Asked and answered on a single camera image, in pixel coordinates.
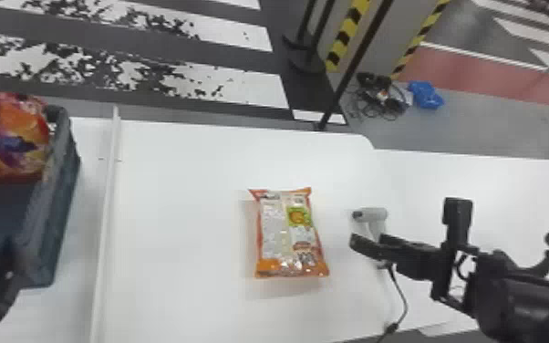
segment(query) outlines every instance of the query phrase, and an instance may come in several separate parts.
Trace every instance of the white table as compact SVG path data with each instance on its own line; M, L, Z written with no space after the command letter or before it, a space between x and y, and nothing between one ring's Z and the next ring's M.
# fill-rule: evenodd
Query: white table
M79 343L89 339L110 120L72 119L81 171L55 283L24 290L0 323L0 342Z
M0 342L86 342L90 330L91 343L375 335L400 304L385 275L347 247L362 230L354 209L387 207L391 234L437 244L443 198L466 197L475 202L471 242L528 265L549 231L549 161L374 151L359 136L283 130L126 121L113 134L109 120L73 119L73 131L83 165L57 280L21 293ZM307 185L332 275L254 280L246 188ZM101 222L109 232L99 242ZM399 281L411 303L403 329L474 328L432 303L429 285Z
M98 342L335 342L373 336L399 316L385 273L348 248L351 212L387 204L390 185L358 135L123 121ZM248 188L311 186L331 276L253 277ZM401 280L403 329L448 311Z

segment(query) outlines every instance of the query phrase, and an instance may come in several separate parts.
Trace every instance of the floor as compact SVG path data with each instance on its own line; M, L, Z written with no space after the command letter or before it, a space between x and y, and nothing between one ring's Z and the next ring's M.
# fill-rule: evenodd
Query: floor
M400 79L549 105L549 11L538 2L452 1Z
M298 21L303 6L0 0L0 89L315 121L332 89L325 74L293 72L281 39L289 25L280 18Z
M328 129L358 132L378 149L549 159L549 74L543 73L549 41L526 35L531 28L549 33L549 16L524 1L451 3L404 75L433 79L446 100L443 108L411 108L396 121L347 119L347 126ZM308 121L316 120L332 89L326 76L297 76L280 39L303 2L170 3L0 0L0 89L42 96L73 116L110 117L112 103L119 103L121 117L129 120L312 129ZM448 21L476 26L448 35ZM491 72L462 73L474 68ZM484 74L506 75L508 88L497 87L502 78ZM474 78L480 82L462 82ZM476 332L444 338L405 332L386 342L457 341L488 340Z

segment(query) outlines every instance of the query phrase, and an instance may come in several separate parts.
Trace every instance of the black robotic arm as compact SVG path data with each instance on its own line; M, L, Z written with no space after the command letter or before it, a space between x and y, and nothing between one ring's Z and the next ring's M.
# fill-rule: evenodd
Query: black robotic arm
M413 280L430 281L432 299L475 318L489 338L502 343L549 342L549 249L529 268L519 267L502 251L483 253L468 244L471 214L471 201L445 200L442 222L447 239L439 248L387 234L378 243L352 234L349 245L372 259L388 261ZM549 246L549 234L545 242ZM476 266L463 276L459 267L468 256ZM462 299L450 295L455 270L467 281Z

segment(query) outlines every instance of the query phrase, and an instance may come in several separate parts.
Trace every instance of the orange snack bag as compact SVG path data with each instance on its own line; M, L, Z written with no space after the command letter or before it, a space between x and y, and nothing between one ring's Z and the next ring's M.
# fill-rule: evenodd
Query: orange snack bag
M0 181L40 178L49 143L44 107L34 97L0 92Z
M311 216L311 189L249 192L260 204L255 277L328 276L330 271Z

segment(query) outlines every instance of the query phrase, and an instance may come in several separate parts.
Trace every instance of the tangled cables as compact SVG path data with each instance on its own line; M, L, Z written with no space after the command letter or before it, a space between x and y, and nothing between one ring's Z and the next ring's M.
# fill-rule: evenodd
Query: tangled cables
M347 93L350 99L345 108L351 118L381 117L394 121L409 107L406 96L392 83L391 78L371 73L357 73L356 78L359 86ZM392 88L398 93L398 98L393 98L389 93Z

